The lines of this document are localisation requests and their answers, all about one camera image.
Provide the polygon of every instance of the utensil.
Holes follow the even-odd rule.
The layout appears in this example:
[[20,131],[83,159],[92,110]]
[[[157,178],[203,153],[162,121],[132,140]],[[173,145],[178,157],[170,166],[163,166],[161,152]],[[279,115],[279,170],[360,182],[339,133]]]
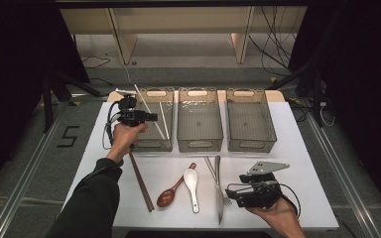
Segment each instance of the utensil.
[[[211,161],[209,160],[209,157],[204,157],[204,158],[205,158],[206,164],[208,165],[209,170],[211,171],[212,177],[214,178],[214,180],[216,182],[215,170],[212,167]],[[231,205],[232,202],[231,202],[230,198],[227,196],[227,194],[225,194],[225,192],[223,192],[222,194],[223,194],[224,205]]]
[[[190,169],[194,169],[195,167],[196,167],[195,163],[192,163],[190,165]],[[166,189],[160,194],[159,198],[157,199],[157,205],[159,207],[166,207],[173,202],[173,200],[175,199],[176,188],[178,188],[178,186],[182,183],[182,181],[184,181],[184,177],[181,177],[174,186],[172,186],[169,189]]]
[[222,220],[222,212],[224,209],[224,194],[221,191],[221,185],[219,182],[219,163],[220,163],[221,157],[216,156],[215,157],[215,177],[216,177],[216,200],[217,200],[217,212],[218,212],[218,224],[221,224]]
[[139,172],[137,163],[135,162],[135,157],[132,154],[132,152],[129,152],[129,158],[131,158],[132,167],[134,168],[139,187],[141,188],[141,192],[144,195],[144,199],[145,199],[145,203],[147,204],[148,211],[151,212],[152,210],[154,210],[153,201],[151,201],[150,194],[148,193],[148,190],[145,187],[144,180],[142,179],[141,173]]
[[193,169],[187,169],[184,173],[184,180],[190,190],[191,204],[193,213],[199,212],[199,206],[197,205],[196,199],[196,185],[197,185],[197,173]]

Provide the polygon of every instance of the cable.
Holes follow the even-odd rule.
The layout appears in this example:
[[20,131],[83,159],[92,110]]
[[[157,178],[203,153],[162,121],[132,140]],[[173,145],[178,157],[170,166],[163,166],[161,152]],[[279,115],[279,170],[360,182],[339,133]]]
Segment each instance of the cable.
[[299,103],[297,103],[293,99],[286,98],[286,101],[289,102],[290,107],[292,109],[300,110],[303,113],[302,116],[300,116],[298,119],[296,119],[296,122],[303,122],[303,121],[305,121],[308,118],[309,112],[312,111],[312,109],[310,107],[307,107],[307,106],[304,106],[304,105],[300,105]]
[[348,227],[348,225],[334,212],[333,215],[336,217],[338,223],[340,223],[345,229],[351,234],[353,238],[357,238],[354,232]]
[[103,82],[109,84],[110,86],[113,86],[113,85],[114,85],[113,83],[111,83],[111,82],[109,82],[109,81],[106,81],[106,80],[104,80],[104,79],[102,79],[102,78],[99,78],[99,77],[92,77],[92,78],[90,78],[90,80],[100,80],[100,81],[103,81]]
[[324,106],[322,106],[322,107],[320,108],[320,118],[322,119],[323,123],[324,123],[326,126],[333,126],[333,123],[335,122],[335,117],[332,118],[332,121],[331,121],[330,124],[327,124],[326,121],[324,120],[323,115],[322,115],[323,108],[324,108]]
[[276,63],[278,63],[279,65],[281,65],[282,67],[284,68],[287,68],[284,64],[282,64],[281,62],[279,62],[277,59],[275,59],[274,57],[272,57],[271,55],[269,55],[268,53],[266,53],[264,50],[262,50],[256,43],[255,41],[253,41],[252,37],[249,35],[249,39],[251,40],[251,42],[253,43],[253,45],[256,47],[256,49],[262,54],[262,57],[261,57],[261,64],[262,64],[262,68],[271,73],[271,74],[276,74],[276,75],[279,75],[279,76],[288,76],[286,74],[281,74],[281,73],[277,73],[275,72],[273,69],[271,69],[272,71],[270,71],[269,69],[267,69],[264,65],[264,55],[266,55],[267,57],[269,57],[271,60],[274,60]]
[[[288,188],[293,193],[293,195],[295,196],[297,204],[299,206],[299,212],[297,212],[297,209],[295,211],[296,211],[296,214],[297,214],[297,218],[300,218],[300,214],[302,214],[302,206],[300,205],[300,201],[299,201],[299,198],[297,197],[296,193],[289,186],[287,186],[287,185],[285,185],[283,183],[280,183],[280,185]],[[282,195],[281,197],[283,197],[286,201],[288,201],[290,204],[295,206],[286,196]]]
[[277,8],[277,7],[274,7],[274,8],[273,8],[273,24],[274,24],[274,26],[271,26],[271,24],[270,24],[270,22],[269,22],[269,20],[268,20],[268,18],[267,18],[267,15],[265,14],[265,11],[264,11],[264,8],[263,8],[263,7],[261,7],[261,10],[262,10],[262,13],[264,14],[264,18],[265,18],[265,20],[267,21],[268,28],[270,29],[270,34],[268,34],[268,37],[269,37],[269,39],[271,39],[271,41],[277,46],[278,55],[279,55],[279,57],[280,57],[282,63],[284,63],[284,60],[283,60],[283,58],[281,57],[281,54],[280,54],[280,49],[281,49],[281,51],[283,51],[283,53],[285,54],[285,56],[286,56],[286,58],[287,58],[288,60],[290,60],[290,59],[288,58],[287,55],[290,55],[290,54],[287,53],[287,52],[283,49],[283,47],[281,46],[281,43],[278,41],[277,35],[276,35],[276,33],[275,33],[275,30],[274,30],[274,29],[275,29],[275,18],[276,18],[276,16],[277,16],[276,8]]
[[99,64],[97,66],[93,66],[93,67],[87,66],[86,68],[97,68],[97,67],[100,67],[100,66],[105,65],[108,62],[110,62],[110,59],[108,59],[108,58],[99,58],[99,57],[95,57],[95,56],[87,57],[87,58],[83,59],[82,62],[85,62],[85,61],[87,61],[88,59],[91,59],[91,58],[96,58],[96,59],[99,59],[99,60],[106,60],[106,62],[103,62],[103,63],[101,63],[101,64]]

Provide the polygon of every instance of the black wire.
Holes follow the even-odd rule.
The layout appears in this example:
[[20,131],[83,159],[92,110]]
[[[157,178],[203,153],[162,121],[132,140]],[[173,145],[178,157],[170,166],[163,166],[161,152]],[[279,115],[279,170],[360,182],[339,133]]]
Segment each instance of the black wire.
[[[297,210],[296,210],[296,212],[297,212],[297,218],[299,218],[299,217],[300,217],[300,214],[302,214],[302,206],[300,205],[299,198],[297,197],[296,193],[295,193],[289,186],[287,186],[287,185],[285,185],[285,184],[283,184],[283,183],[280,183],[280,185],[282,185],[282,186],[288,188],[288,189],[293,193],[293,195],[295,196],[296,201],[297,201],[297,204],[298,204],[298,206],[299,206],[299,212],[297,212]],[[285,200],[287,200],[288,202],[290,202],[290,204],[292,204],[292,205],[294,206],[294,204],[293,204],[293,203],[292,203],[286,196],[282,195],[282,197],[283,197]]]
[[341,223],[345,229],[351,234],[353,238],[357,238],[357,236],[354,234],[354,232],[348,227],[348,225],[334,212],[333,215],[336,217],[336,219]]
[[110,86],[113,86],[113,85],[114,85],[113,83],[111,83],[111,82],[109,82],[109,81],[106,81],[106,80],[104,80],[103,78],[99,78],[99,77],[92,77],[92,78],[90,78],[90,80],[100,80],[100,81],[103,81],[103,82],[109,84]]
[[296,122],[303,122],[303,121],[305,121],[308,118],[309,112],[312,111],[312,109],[310,107],[300,105],[299,103],[295,102],[292,99],[286,98],[286,101],[289,102],[290,108],[292,108],[292,110],[293,109],[294,110],[300,110],[303,113],[302,116],[300,116],[298,119],[296,119]]
[[97,67],[100,67],[100,66],[105,65],[108,62],[110,62],[110,59],[108,59],[108,58],[99,58],[99,57],[95,57],[95,56],[87,57],[87,58],[83,59],[82,61],[86,61],[86,60],[88,60],[90,58],[96,58],[96,59],[99,59],[99,60],[106,60],[106,62],[103,62],[103,63],[101,63],[99,65],[96,65],[96,66],[93,66],[93,67],[87,67],[87,68],[97,68]]
[[[109,137],[109,141],[110,141],[110,145],[113,144],[113,135],[111,134],[111,120],[113,119],[113,117],[116,115],[113,115],[111,116],[111,111],[114,107],[114,105],[118,104],[118,101],[115,101],[113,102],[111,105],[110,105],[110,108],[109,108],[109,112],[107,114],[107,120],[106,120],[106,124],[104,125],[104,131],[107,133],[107,136]],[[105,148],[105,145],[104,145],[104,133],[103,133],[103,148]]]
[[277,72],[275,72],[275,71],[273,71],[272,69],[272,71],[269,71],[268,69],[267,69],[267,67],[265,67],[265,65],[264,65],[264,60],[263,60],[263,58],[264,58],[264,55],[266,55],[267,57],[269,57],[271,60],[274,60],[276,63],[278,63],[279,65],[281,65],[282,67],[284,67],[284,68],[287,68],[284,64],[282,64],[281,62],[279,62],[277,59],[275,59],[274,57],[272,57],[271,55],[269,55],[268,53],[266,53],[264,50],[262,50],[261,49],[261,47],[259,47],[256,43],[255,43],[255,41],[252,39],[252,37],[249,35],[249,39],[250,39],[250,41],[253,43],[253,45],[256,47],[256,49],[262,54],[262,57],[261,57],[261,64],[262,64],[262,68],[265,70],[265,71],[267,71],[267,72],[269,72],[269,73],[271,73],[271,74],[276,74],[276,75],[280,75],[280,76],[288,76],[288,75],[286,75],[286,74],[281,74],[281,73],[277,73]]
[[301,8],[302,8],[302,7],[299,7],[299,10],[297,11],[297,15],[296,15],[295,23],[293,24],[292,28],[290,29],[290,33],[289,33],[289,35],[288,35],[288,36],[287,36],[281,43],[283,43],[284,41],[286,41],[287,38],[288,38],[290,35],[292,35],[293,38],[296,39],[296,36],[295,36],[295,34],[293,33],[293,30],[295,29],[296,24],[297,24],[297,20],[299,19],[300,9],[301,9]]
[[[276,15],[277,15],[277,14],[276,14],[276,11],[274,10],[275,8],[273,8],[273,20],[274,20],[274,24],[275,24],[275,18],[276,18]],[[283,58],[281,57],[281,54],[280,54],[280,49],[281,49],[281,51],[283,51],[283,53],[286,55],[286,57],[287,57],[287,54],[289,54],[289,53],[286,52],[286,51],[284,50],[283,46],[281,46],[281,43],[278,41],[277,35],[276,35],[276,33],[275,33],[275,30],[274,30],[274,29],[275,29],[275,26],[274,26],[274,29],[273,29],[273,27],[271,27],[271,24],[270,24],[270,22],[269,22],[269,20],[268,20],[268,18],[267,18],[267,15],[265,14],[264,8],[261,7],[261,10],[262,10],[262,13],[264,14],[264,18],[265,18],[265,20],[267,21],[268,28],[270,29],[270,33],[267,34],[267,35],[268,35],[268,38],[271,39],[271,41],[277,46],[278,56],[280,57],[282,63],[284,63],[284,60],[283,60]]]

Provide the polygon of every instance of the knife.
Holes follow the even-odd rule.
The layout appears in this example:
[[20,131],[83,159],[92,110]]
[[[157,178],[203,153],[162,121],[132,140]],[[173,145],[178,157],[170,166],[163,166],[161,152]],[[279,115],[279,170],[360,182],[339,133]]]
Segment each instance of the knife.
[[215,157],[215,178],[216,178],[216,199],[217,199],[217,211],[218,211],[218,225],[221,224],[222,211],[224,209],[224,198],[221,191],[221,185],[219,182],[219,162],[221,160],[220,156]]

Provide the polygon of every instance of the chopsticks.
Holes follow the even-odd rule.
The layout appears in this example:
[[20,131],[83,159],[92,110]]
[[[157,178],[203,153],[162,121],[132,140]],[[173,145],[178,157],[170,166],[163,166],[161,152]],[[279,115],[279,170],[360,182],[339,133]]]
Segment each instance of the chopsticks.
[[147,204],[148,211],[153,211],[154,205],[151,201],[150,194],[148,193],[147,188],[145,187],[144,181],[142,180],[141,173],[138,170],[137,163],[135,162],[135,157],[132,152],[129,152],[129,157],[131,158],[132,166],[134,167],[135,175],[137,176],[138,184],[141,188],[142,194],[144,195],[145,203]]

